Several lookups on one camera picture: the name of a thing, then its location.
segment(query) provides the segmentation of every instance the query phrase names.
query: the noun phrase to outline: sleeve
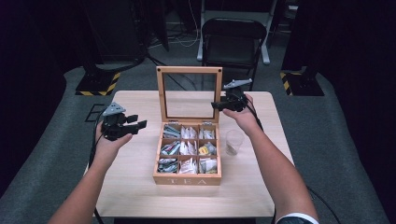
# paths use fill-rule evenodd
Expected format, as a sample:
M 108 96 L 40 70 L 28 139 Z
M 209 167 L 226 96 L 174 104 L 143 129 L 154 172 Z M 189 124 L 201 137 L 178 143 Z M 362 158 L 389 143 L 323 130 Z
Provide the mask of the sleeve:
M 318 222 L 306 214 L 290 213 L 280 218 L 276 224 L 318 224 Z

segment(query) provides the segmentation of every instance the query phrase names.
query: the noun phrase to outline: wooden compartment box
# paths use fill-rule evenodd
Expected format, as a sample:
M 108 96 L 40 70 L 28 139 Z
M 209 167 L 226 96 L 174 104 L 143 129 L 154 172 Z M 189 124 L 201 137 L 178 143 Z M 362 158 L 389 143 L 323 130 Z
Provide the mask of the wooden compartment box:
M 219 111 L 210 103 L 220 101 L 221 77 L 221 67 L 157 67 L 163 121 L 157 185 L 220 185 Z

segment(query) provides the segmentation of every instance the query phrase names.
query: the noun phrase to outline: glass panel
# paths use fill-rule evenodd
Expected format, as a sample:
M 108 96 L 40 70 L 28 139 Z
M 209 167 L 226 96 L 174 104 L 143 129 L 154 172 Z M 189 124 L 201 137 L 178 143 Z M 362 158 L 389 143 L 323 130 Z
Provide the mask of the glass panel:
M 168 118 L 213 119 L 215 74 L 163 73 Z

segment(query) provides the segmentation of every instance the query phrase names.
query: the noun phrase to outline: plastic cup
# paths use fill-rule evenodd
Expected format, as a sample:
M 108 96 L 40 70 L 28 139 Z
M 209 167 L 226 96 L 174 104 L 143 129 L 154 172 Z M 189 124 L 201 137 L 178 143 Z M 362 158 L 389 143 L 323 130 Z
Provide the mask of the plastic cup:
M 239 152 L 239 148 L 244 142 L 245 134 L 241 131 L 230 130 L 226 133 L 226 150 L 230 156 L 235 156 Z

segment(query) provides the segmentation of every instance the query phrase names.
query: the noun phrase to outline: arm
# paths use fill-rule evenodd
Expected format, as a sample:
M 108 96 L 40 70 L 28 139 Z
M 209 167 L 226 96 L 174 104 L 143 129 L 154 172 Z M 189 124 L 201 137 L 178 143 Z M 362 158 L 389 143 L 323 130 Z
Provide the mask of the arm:
M 252 102 L 251 96 L 247 95 L 247 98 Z M 274 200 L 276 220 L 290 213 L 303 213 L 318 220 L 315 206 L 302 177 L 260 129 L 253 114 L 248 109 L 241 112 L 224 109 L 223 113 L 236 120 L 253 145 L 262 179 Z
M 132 138 L 132 135 L 129 133 L 114 142 L 108 141 L 104 137 L 100 137 L 101 126 L 100 123 L 96 127 L 96 154 L 91 168 L 52 216 L 49 223 L 92 222 L 92 214 L 102 189 L 106 172 L 116 159 L 120 147 Z

